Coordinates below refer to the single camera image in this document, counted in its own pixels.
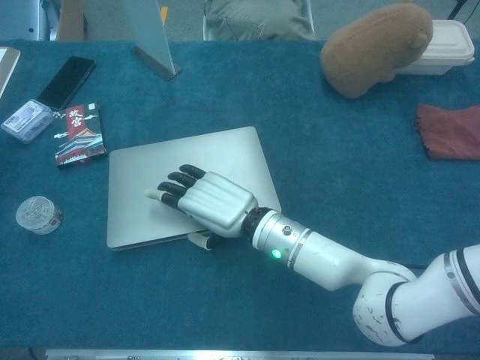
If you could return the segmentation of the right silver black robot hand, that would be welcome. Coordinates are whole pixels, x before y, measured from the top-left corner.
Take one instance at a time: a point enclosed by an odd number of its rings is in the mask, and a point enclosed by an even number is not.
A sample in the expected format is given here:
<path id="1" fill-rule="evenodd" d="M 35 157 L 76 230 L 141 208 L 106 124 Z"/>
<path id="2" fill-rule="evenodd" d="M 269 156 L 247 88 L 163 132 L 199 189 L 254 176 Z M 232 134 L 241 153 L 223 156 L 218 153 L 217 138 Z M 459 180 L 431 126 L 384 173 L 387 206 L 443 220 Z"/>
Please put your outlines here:
<path id="1" fill-rule="evenodd" d="M 259 208 L 249 190 L 216 173 L 183 164 L 171 172 L 155 190 L 144 194 L 151 200 L 185 214 L 207 230 L 205 235 L 190 234 L 194 245 L 210 251 L 215 239 L 250 238 L 248 218 Z"/>

